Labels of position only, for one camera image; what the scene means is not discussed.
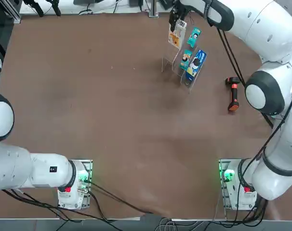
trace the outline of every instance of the brown table surface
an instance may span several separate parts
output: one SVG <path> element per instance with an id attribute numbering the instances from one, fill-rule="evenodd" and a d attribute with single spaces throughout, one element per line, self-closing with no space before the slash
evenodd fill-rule
<path id="1" fill-rule="evenodd" d="M 30 152 L 93 159 L 93 180 L 128 202 L 171 218 L 213 218 L 219 158 L 253 157 L 270 134 L 246 102 L 227 113 L 224 79 L 233 69 L 214 27 L 193 17 L 208 53 L 188 94 L 161 73 L 168 15 L 145 13 L 25 17 L 15 25 L 0 93 L 14 107 L 6 143 Z M 228 35 L 245 78 L 257 54 Z M 28 190 L 56 203 L 55 189 Z M 141 213 L 97 193 L 110 218 Z M 93 203 L 87 213 L 97 215 Z M 0 218 L 53 218 L 0 192 Z M 217 218 L 224 218 L 220 201 Z M 292 220 L 292 188 L 270 202 L 266 219 Z"/>

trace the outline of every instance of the red emergency stop button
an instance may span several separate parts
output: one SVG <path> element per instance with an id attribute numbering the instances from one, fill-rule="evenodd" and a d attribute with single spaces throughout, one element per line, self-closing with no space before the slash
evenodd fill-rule
<path id="1" fill-rule="evenodd" d="M 247 193 L 247 192 L 250 192 L 250 188 L 249 187 L 244 187 L 244 191 Z"/>

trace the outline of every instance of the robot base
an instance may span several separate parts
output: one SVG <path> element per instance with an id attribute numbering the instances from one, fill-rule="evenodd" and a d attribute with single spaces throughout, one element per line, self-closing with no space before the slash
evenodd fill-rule
<path id="1" fill-rule="evenodd" d="M 58 206 L 67 209 L 84 209 L 90 207 L 91 184 L 83 182 L 92 180 L 92 160 L 72 160 L 76 167 L 73 186 L 65 192 L 57 190 Z"/>
<path id="2" fill-rule="evenodd" d="M 226 209 L 251 210 L 255 205 L 257 192 L 250 192 L 247 188 L 240 186 L 239 202 L 237 204 L 239 178 L 238 165 L 241 159 L 219 159 L 219 172 L 221 191 L 223 197 L 224 212 Z"/>

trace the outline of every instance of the green light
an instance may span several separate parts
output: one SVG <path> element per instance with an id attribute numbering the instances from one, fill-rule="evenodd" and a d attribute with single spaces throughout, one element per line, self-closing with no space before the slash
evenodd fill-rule
<path id="1" fill-rule="evenodd" d="M 233 180 L 233 176 L 235 175 L 235 171 L 234 170 L 231 170 L 231 169 L 227 169 L 225 172 L 224 172 L 224 177 L 226 180 L 228 181 L 231 181 Z"/>

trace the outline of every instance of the robotic arm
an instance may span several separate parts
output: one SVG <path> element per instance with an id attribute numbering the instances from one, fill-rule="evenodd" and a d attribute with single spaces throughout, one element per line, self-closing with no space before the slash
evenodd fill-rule
<path id="1" fill-rule="evenodd" d="M 247 81 L 245 94 L 254 109 L 276 117 L 274 131 L 292 100 L 292 17 L 273 0 L 179 0 L 170 14 L 172 30 L 189 11 L 237 36 L 260 56 L 262 66 Z M 226 183 L 232 209 L 249 208 L 247 190 L 273 200 L 292 186 L 292 108 L 262 157 L 244 175 L 250 159 L 229 164 L 227 170 L 235 173 Z"/>
<path id="2" fill-rule="evenodd" d="M 14 125 L 11 104 L 0 94 L 0 141 L 6 139 Z M 89 207 L 85 180 L 91 179 L 91 160 L 68 160 L 59 154 L 29 153 L 24 148 L 0 143 L 0 190 L 51 188 L 58 191 L 62 208 Z"/>

